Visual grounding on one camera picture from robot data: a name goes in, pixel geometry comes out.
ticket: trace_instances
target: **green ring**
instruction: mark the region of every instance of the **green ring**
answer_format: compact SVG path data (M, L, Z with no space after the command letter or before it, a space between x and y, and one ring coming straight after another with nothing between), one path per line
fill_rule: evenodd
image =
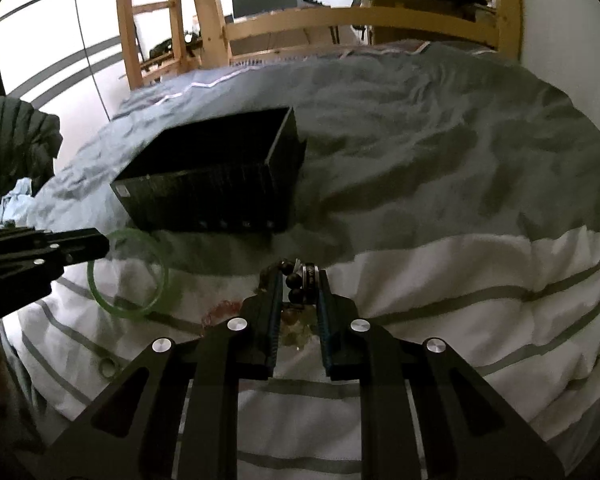
M112 316L122 317L125 319L142 319L150 312L158 310L160 303L164 299L164 293L169 285L169 267L167 266L166 255L158 242L151 238L151 236L149 236L147 233L138 229L120 229L119 231L114 231L107 235L107 238L112 241L119 240L120 238L135 238L136 240L140 240L152 250L152 252L160 261L162 272L160 273L160 281L158 282L155 296L147 306L144 306L139 310L129 310L128 308L122 308L108 303L96 288L96 281L93 277L94 261L91 260L87 263L87 282L89 283L89 290L93 295L93 299L96 300L96 302Z

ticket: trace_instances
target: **wooden ladder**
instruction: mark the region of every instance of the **wooden ladder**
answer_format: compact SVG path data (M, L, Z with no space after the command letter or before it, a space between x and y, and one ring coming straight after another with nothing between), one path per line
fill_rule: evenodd
M167 0L134 6L131 0L116 0L118 8L118 27L120 28L120 42L122 44L122 58L125 62L126 77L129 88L135 90L149 84L167 73L182 74L193 70L199 65L196 58L187 53L184 41L184 27L182 25L182 3L180 0ZM142 68L136 51L136 24L135 14L154 12L154 10L169 9L171 22L171 44L173 55L163 56L162 63L157 69L142 75Z

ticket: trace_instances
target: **wooden bed frame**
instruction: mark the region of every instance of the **wooden bed frame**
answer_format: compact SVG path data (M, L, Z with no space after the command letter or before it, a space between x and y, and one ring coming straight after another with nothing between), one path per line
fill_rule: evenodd
M273 32L285 32L307 27L332 27L339 25L370 25L396 27L435 32L473 41L494 48L505 56L518 59L522 44L522 0L493 0L496 9L494 25L470 22L421 10L398 7L312 7L269 12L225 23L220 0L194 0L200 30L203 31L200 57L187 53L182 25L180 0L167 0L134 6L132 0L116 0L118 24L122 41L122 56L131 89L140 88L166 73L184 73L196 68L216 68L231 63L253 59L271 59L285 56L302 56L324 50L348 49L351 45L308 45L288 47L252 54L233 56L231 41ZM161 59L161 66L142 74L136 49L134 15L169 9L173 55Z

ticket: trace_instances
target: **striped blanket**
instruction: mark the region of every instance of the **striped blanket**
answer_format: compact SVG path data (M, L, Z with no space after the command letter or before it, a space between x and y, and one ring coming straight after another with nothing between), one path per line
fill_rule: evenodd
M154 338L200 336L210 308L250 296L275 259L298 257L395 336L444 338L545 440L571 431L556 451L572 469L600 434L573 431L600 399L599 131L524 69L445 44L250 69L136 92L43 188L28 221L128 225L109 183L164 127L292 105L308 144L290 228L155 233L170 254L170 298L142 321L104 312L86 266L67 267L49 297L4 320L38 391L75 418ZM157 273L131 244L95 267L105 295L138 303ZM316 337L282 347L268 383L241 385L241 478L354 479L360 465L357 386L327 380Z

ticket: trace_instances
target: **silver screw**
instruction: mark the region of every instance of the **silver screw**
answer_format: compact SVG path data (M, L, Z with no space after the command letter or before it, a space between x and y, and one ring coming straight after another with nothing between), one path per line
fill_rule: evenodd
M354 332L366 332L371 328L371 323L369 323L366 319L354 319L351 322L351 329Z
M234 317L226 322L226 325L229 330L233 330L234 332L240 332L240 330L244 330L247 328L247 320L243 317Z
M154 341L154 343L151 345L151 348L154 350L154 352L161 354L162 352L166 352L169 348L171 348L171 340L161 337L160 339L156 339Z
M427 350L435 354L440 354L446 350L446 343L442 339L433 338L427 341Z

